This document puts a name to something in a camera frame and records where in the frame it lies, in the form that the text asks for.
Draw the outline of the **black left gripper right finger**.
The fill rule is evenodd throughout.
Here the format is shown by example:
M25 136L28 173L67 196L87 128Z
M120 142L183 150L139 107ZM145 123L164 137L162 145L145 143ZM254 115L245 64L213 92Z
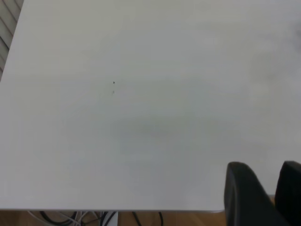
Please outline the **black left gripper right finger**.
M275 194L275 207L292 226L301 224L301 164L285 161Z

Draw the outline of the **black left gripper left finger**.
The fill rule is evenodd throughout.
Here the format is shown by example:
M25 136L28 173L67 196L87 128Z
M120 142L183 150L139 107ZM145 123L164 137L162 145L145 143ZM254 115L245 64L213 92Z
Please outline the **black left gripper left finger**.
M228 226L288 226L254 171L241 162L227 166L224 209Z

